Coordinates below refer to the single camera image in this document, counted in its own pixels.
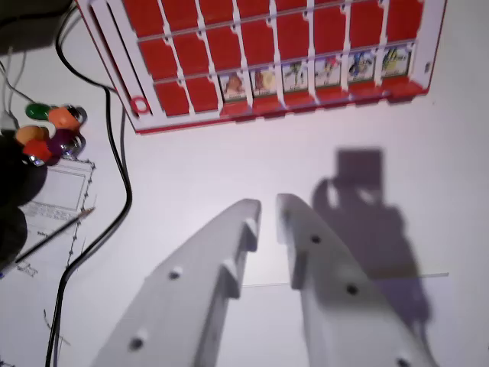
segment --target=black wire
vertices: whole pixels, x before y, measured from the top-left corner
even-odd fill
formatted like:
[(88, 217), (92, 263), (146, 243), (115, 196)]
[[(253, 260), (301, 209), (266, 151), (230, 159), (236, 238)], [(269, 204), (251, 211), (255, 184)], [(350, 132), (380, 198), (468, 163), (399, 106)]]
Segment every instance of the black wire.
[(23, 15), (16, 15), (14, 17), (8, 17), (2, 19), (0, 20), (0, 28), (3, 28), (4, 26), (9, 25), (11, 23), (15, 23), (17, 21), (32, 21), (36, 19), (59, 17), (68, 11), (72, 2), (73, 0), (68, 0), (67, 4), (64, 5), (62, 8), (53, 11), (47, 11), (45, 13), (23, 14)]
[(131, 190), (131, 183), (129, 181), (129, 177), (127, 175), (127, 170), (123, 163), (121, 162), (121, 158), (118, 155), (117, 148), (115, 146), (115, 141), (114, 141), (114, 135), (112, 133), (112, 122), (111, 122), (111, 114), (110, 114), (110, 92), (115, 91), (114, 88), (111, 88), (110, 86), (105, 86), (103, 84), (97, 83), (87, 76), (82, 75), (80, 72), (78, 72), (75, 68), (71, 66), (71, 64), (68, 62), (68, 60), (65, 58), (63, 54), (63, 50), (61, 47), (61, 34), (63, 32), (63, 29), (66, 27), (66, 23), (70, 19), (71, 15), (73, 12), (76, 10), (76, 8), (72, 8), (70, 12), (66, 15), (63, 23), (61, 24), (60, 31), (58, 32), (57, 38), (56, 38), (56, 52), (58, 57), (60, 58), (61, 62), (64, 64), (66, 68), (68, 68), (69, 71), (71, 71), (74, 75), (78, 76), (80, 79), (85, 80), (87, 83), (97, 86), (99, 88), (102, 88), (105, 92), (105, 119), (106, 119), (106, 125), (107, 125), (107, 135), (108, 135), (108, 141), (110, 144), (110, 147), (112, 149), (112, 153), (114, 154), (114, 159), (115, 163), (117, 164), (117, 168), (119, 169), (119, 173), (121, 174), (122, 181), (125, 186), (125, 192), (126, 192), (126, 201), (125, 205), (122, 208), (122, 211), (117, 215), (117, 217), (112, 221), (110, 226), (108, 226), (64, 271), (63, 275), (61, 276), (60, 279), (60, 285), (58, 287), (58, 292), (57, 292), (57, 299), (56, 299), (56, 305), (54, 308), (54, 314), (53, 314), (53, 324), (51, 326), (51, 332), (50, 332), (50, 338), (49, 338), (49, 343), (47, 346), (47, 353), (46, 353), (46, 367), (50, 367), (51, 363), (51, 356), (53, 354), (53, 348), (58, 345), (59, 341), (59, 331), (60, 331), (60, 321), (61, 321), (61, 308), (63, 305), (63, 295), (64, 291), (66, 289), (66, 284), (68, 280), (70, 279), (70, 276), (73, 274), (73, 272), (81, 265), (87, 258), (89, 258), (95, 251), (97, 251), (100, 247), (101, 244), (103, 244), (112, 234), (113, 232), (118, 228), (118, 226), (122, 223), (124, 218), (127, 216), (131, 204), (132, 204), (132, 190)]

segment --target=red flip-up tile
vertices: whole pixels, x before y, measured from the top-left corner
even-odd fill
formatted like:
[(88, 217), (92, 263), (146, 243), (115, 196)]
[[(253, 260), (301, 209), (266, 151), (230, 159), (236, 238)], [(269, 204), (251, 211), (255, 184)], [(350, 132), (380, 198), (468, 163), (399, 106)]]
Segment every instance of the red flip-up tile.
[(277, 11), (290, 10), (295, 8), (305, 8), (307, 0), (275, 0)]
[(316, 96), (319, 101), (327, 103), (334, 102), (340, 99), (348, 98), (348, 93), (343, 90), (340, 86), (330, 86), (328, 88), (318, 88), (316, 89)]
[(253, 112), (262, 114), (266, 112), (275, 112), (282, 109), (282, 105), (278, 101), (277, 95), (257, 97), (253, 99)]
[(314, 48), (316, 54), (343, 50), (346, 16), (341, 7), (320, 8), (314, 11)]
[(351, 4), (351, 48), (377, 45), (381, 42), (384, 10), (378, 0)]
[(189, 101), (178, 82), (157, 84), (154, 89), (167, 116), (188, 115)]
[(243, 23), (241, 34), (248, 65), (273, 63), (274, 30), (267, 25), (265, 20)]
[(195, 112), (215, 111), (217, 109), (217, 94), (212, 81), (206, 77), (187, 79), (186, 88), (189, 91), (190, 102), (192, 102)]
[(251, 113), (246, 101), (225, 103), (222, 107), (221, 117), (236, 117)]
[(303, 13), (277, 17), (278, 48), (282, 60), (306, 57), (309, 48), (309, 22)]
[(171, 47), (162, 39), (139, 43), (147, 71), (154, 80), (176, 76), (176, 62)]
[(358, 82), (350, 84), (348, 91), (357, 99), (376, 99), (382, 96), (384, 90), (375, 82)]
[(209, 59), (207, 58), (206, 45), (197, 33), (188, 33), (175, 36), (176, 55), (186, 75), (208, 73)]
[(138, 37), (163, 33), (163, 17), (157, 0), (124, 0), (124, 5)]
[(229, 26), (211, 28), (207, 31), (207, 41), (212, 61), (217, 71), (241, 67), (241, 49), (238, 35)]
[(237, 0), (237, 3), (241, 19), (270, 13), (270, 0)]
[(195, 0), (161, 0), (161, 4), (172, 32), (197, 27)]
[(199, 0), (206, 24), (232, 21), (232, 0)]
[(307, 106), (314, 102), (314, 98), (307, 90), (299, 92), (284, 93), (283, 100), (288, 107)]
[(411, 40), (417, 37), (423, 2), (418, 0), (390, 0), (387, 20), (387, 39), (389, 42)]
[(382, 81), (382, 88), (389, 92), (389, 99), (414, 97), (424, 92), (421, 85), (410, 81), (407, 76), (386, 78)]

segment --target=orange bead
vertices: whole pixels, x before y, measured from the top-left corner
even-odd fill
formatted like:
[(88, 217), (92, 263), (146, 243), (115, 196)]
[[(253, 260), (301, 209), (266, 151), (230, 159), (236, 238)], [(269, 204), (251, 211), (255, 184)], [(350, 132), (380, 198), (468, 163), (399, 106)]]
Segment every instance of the orange bead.
[(51, 109), (47, 118), (54, 124), (54, 126), (56, 126), (56, 128), (67, 128), (76, 131), (80, 126), (79, 121), (73, 117), (66, 107)]
[(15, 133), (15, 140), (22, 145), (26, 145), (30, 140), (47, 140), (49, 131), (40, 126), (23, 126)]
[(53, 154), (47, 148), (47, 144), (43, 140), (30, 140), (24, 146), (22, 153), (26, 155), (33, 155), (36, 158), (41, 159), (44, 162), (50, 160)]

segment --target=white curved plastic part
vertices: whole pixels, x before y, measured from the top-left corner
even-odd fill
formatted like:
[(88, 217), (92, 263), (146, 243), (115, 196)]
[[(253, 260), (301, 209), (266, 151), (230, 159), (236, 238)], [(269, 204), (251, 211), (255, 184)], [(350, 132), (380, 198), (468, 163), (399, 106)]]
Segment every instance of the white curved plastic part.
[(300, 290), (311, 367), (435, 367), (345, 244), (299, 197), (277, 197), (279, 242)]
[(163, 261), (93, 366), (214, 366), (228, 299), (239, 297), (246, 254), (257, 248), (260, 213), (259, 201), (239, 201)]

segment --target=character card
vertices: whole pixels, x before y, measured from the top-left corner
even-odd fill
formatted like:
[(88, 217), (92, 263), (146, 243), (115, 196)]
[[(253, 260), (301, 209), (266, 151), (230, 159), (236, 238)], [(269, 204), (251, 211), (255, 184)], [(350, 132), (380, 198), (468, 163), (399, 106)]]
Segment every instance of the character card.
[(282, 65), (282, 80), (284, 93), (307, 90), (306, 61), (297, 61)]
[(254, 98), (277, 94), (274, 67), (251, 70), (250, 78)]
[(361, 51), (348, 56), (348, 82), (366, 82), (374, 80), (375, 55), (370, 51)]
[(407, 46), (388, 47), (382, 59), (382, 79), (406, 76), (410, 69), (411, 51)]
[(314, 61), (314, 83), (316, 88), (339, 86), (342, 76), (342, 59), (329, 56)]
[(245, 79), (242, 72), (234, 72), (219, 76), (222, 98), (224, 102), (235, 102), (246, 99)]

